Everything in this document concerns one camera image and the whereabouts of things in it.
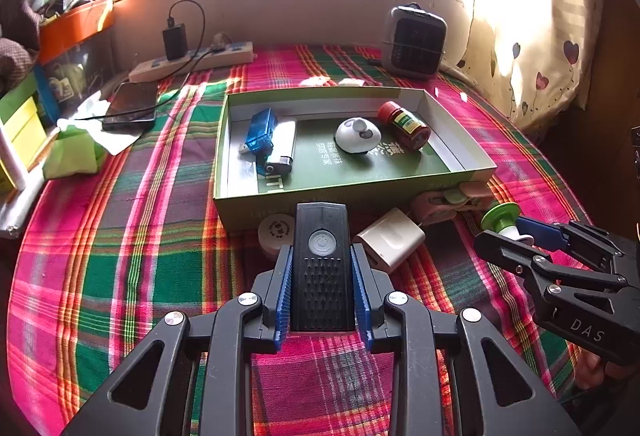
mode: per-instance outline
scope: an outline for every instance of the striped cloth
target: striped cloth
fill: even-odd
[[[212,202],[225,91],[297,86],[313,76],[326,85],[353,77],[426,88],[498,165],[490,181],[498,200],[517,201],[543,221],[587,220],[540,152],[490,105],[454,80],[393,78],[367,64],[379,54],[297,46],[195,73],[155,128],[109,158],[100,174],[47,183],[18,257],[7,334],[15,401],[41,434],[59,434],[167,311],[216,310],[270,268],[256,231],[227,235]],[[355,232],[372,218],[350,210],[350,220]],[[576,349],[536,327],[518,279],[475,256],[477,232],[467,215],[430,226],[424,244],[392,275],[394,286],[436,310],[478,308],[548,389],[562,394],[572,384]],[[279,355],[255,356],[254,371],[257,435],[386,434],[392,357],[369,355],[356,335],[289,337]],[[441,375],[450,424],[444,368]]]

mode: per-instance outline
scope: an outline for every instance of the curtain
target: curtain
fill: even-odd
[[[572,101],[586,105],[602,0],[474,0],[453,71],[534,141]]]

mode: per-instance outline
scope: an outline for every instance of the red cap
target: red cap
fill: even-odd
[[[391,115],[398,109],[401,109],[401,107],[395,101],[383,103],[378,109],[378,119],[382,123],[388,124],[391,119]]]

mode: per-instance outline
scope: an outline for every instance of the smartphone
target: smartphone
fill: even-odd
[[[152,107],[158,102],[158,82],[124,82],[111,101],[102,129],[106,131],[149,130],[156,123],[156,109],[130,112],[122,116],[110,116],[120,112],[136,111]]]

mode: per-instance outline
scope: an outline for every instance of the open box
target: open box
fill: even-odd
[[[386,101],[419,115],[430,127],[428,145],[410,153],[380,127],[381,144],[367,154],[347,154],[333,140],[338,124],[354,116],[378,126]],[[255,157],[239,154],[252,116],[271,107],[297,120],[290,175],[262,177]],[[256,228],[272,213],[296,204],[328,201],[351,210],[385,213],[426,191],[463,181],[489,180],[495,164],[439,102],[422,89],[333,86],[229,94],[218,130],[214,200],[226,231]]]

